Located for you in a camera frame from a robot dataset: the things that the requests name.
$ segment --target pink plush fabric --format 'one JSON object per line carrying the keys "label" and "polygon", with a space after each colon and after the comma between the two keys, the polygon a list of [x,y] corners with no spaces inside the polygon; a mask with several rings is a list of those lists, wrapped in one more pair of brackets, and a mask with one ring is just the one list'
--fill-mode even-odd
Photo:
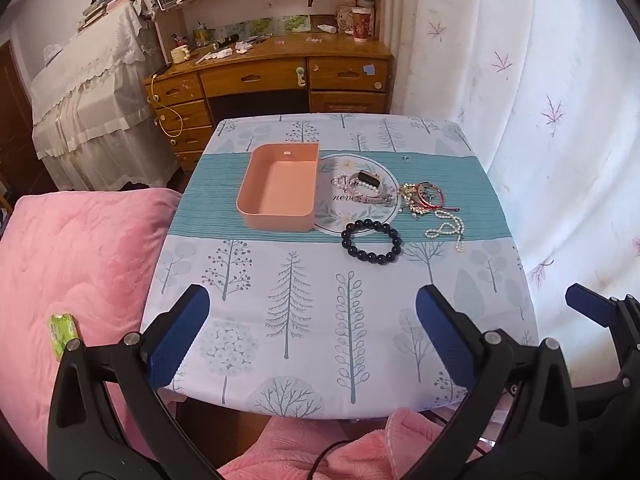
{"label": "pink plush fabric", "polygon": [[[422,456],[442,428],[420,413],[401,408],[384,430],[329,452],[314,480],[398,480]],[[346,440],[334,420],[272,417],[244,455],[222,468],[225,480],[305,480],[318,456],[334,442]],[[480,443],[483,449],[490,448]],[[470,458],[477,458],[474,452]]]}
{"label": "pink plush fabric", "polygon": [[[0,410],[42,465],[58,370],[49,317],[71,313],[89,346],[116,343],[138,330],[180,197],[169,189],[143,189],[18,201],[0,240]],[[139,444],[122,394],[110,391],[132,444]]]}

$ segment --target green tissue pack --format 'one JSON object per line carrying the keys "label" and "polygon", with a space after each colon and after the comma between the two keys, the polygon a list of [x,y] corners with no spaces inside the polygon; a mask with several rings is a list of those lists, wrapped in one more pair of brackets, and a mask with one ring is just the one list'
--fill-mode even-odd
{"label": "green tissue pack", "polygon": [[66,344],[78,337],[78,329],[71,314],[54,314],[49,318],[49,332],[56,361],[62,359]]}

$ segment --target blue gripper pad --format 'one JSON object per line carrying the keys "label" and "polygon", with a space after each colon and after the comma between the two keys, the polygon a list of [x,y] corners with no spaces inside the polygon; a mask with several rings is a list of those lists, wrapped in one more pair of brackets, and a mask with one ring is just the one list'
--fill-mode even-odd
{"label": "blue gripper pad", "polygon": [[453,307],[444,298],[432,296],[424,286],[416,294],[415,311],[451,380],[471,389],[476,383],[474,356],[452,322],[450,316],[456,315]]}
{"label": "blue gripper pad", "polygon": [[153,390],[167,386],[174,378],[209,315],[207,289],[201,285],[190,285],[192,287],[196,287],[193,295],[146,361],[146,380]]}
{"label": "blue gripper pad", "polygon": [[572,309],[604,328],[618,324],[618,314],[613,303],[578,283],[566,290],[564,299]]}

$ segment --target white tablecloth with tree print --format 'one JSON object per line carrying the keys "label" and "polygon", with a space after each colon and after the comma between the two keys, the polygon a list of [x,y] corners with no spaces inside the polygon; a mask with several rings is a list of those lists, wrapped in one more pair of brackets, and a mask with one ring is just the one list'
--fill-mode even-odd
{"label": "white tablecloth with tree print", "polygon": [[[319,142],[316,228],[250,230],[236,196],[251,151],[268,142]],[[464,251],[429,240],[442,220],[353,202],[341,173],[375,171],[390,189],[428,180],[461,208]],[[347,222],[391,222],[402,254],[386,266],[350,257]],[[386,235],[357,245],[386,253]],[[383,115],[304,114],[222,121],[204,151],[164,242],[143,329],[191,283],[209,291],[210,314],[170,388],[249,412],[311,418],[386,416],[460,400],[415,315],[434,283],[480,330],[503,328],[537,344],[527,280],[500,203],[455,123]]]}

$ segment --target desk drawer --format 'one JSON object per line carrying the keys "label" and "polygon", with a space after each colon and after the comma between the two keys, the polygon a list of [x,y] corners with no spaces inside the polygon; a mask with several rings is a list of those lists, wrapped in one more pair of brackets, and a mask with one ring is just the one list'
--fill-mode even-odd
{"label": "desk drawer", "polygon": [[[302,69],[298,84],[297,69]],[[207,97],[268,90],[307,88],[305,60],[270,59],[215,66],[200,72]]]}
{"label": "desk drawer", "polygon": [[213,135],[213,126],[203,126],[201,128],[187,128],[177,137],[170,137],[174,152],[191,152],[193,150],[204,150],[209,139]]}
{"label": "desk drawer", "polygon": [[196,169],[196,164],[200,160],[202,152],[181,152],[176,153],[175,156],[178,158],[178,162],[184,171],[193,171]]}
{"label": "desk drawer", "polygon": [[311,92],[311,113],[386,114],[386,94],[375,92]]}
{"label": "desk drawer", "polygon": [[309,82],[313,90],[385,92],[388,67],[386,59],[310,57]]}
{"label": "desk drawer", "polygon": [[[149,95],[148,101],[155,108],[160,105],[171,106],[204,97],[198,75],[195,73],[154,81],[153,93],[151,92],[151,84],[146,85],[145,88]],[[158,101],[154,101],[154,94],[158,96]]]}
{"label": "desk drawer", "polygon": [[[207,110],[207,104],[204,101],[194,101],[192,103],[184,103],[181,105],[174,105],[172,109],[180,114],[183,128],[196,128],[198,126],[209,126],[211,119],[209,119],[209,111]],[[180,117],[167,108],[158,108],[156,115],[160,124],[168,132],[180,131]]]}

